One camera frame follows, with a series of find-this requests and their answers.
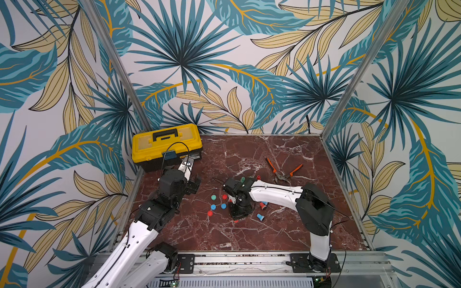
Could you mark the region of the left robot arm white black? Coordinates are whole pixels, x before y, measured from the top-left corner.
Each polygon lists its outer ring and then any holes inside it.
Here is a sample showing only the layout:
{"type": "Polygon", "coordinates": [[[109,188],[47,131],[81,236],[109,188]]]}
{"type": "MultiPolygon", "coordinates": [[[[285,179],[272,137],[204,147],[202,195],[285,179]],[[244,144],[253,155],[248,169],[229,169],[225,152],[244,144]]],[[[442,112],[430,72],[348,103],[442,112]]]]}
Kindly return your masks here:
{"type": "Polygon", "coordinates": [[[101,268],[83,285],[84,288],[144,288],[164,272],[176,272],[178,250],[162,242],[139,266],[134,264],[178,214],[185,195],[197,193],[201,178],[190,179],[189,169],[167,170],[159,179],[155,198],[141,205],[126,235],[101,268]]]}

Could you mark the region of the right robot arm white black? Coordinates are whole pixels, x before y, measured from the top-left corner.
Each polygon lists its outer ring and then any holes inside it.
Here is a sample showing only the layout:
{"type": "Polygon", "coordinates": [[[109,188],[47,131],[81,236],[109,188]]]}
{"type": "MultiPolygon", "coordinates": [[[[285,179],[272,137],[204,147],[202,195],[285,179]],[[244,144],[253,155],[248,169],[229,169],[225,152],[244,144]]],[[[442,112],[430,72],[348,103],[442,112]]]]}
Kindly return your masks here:
{"type": "Polygon", "coordinates": [[[257,202],[268,202],[298,212],[303,226],[310,233],[310,252],[298,266],[315,272],[334,271],[330,234],[336,209],[318,186],[308,183],[289,187],[256,178],[244,181],[229,178],[222,188],[232,199],[229,211],[233,220],[249,216],[257,202]]]}

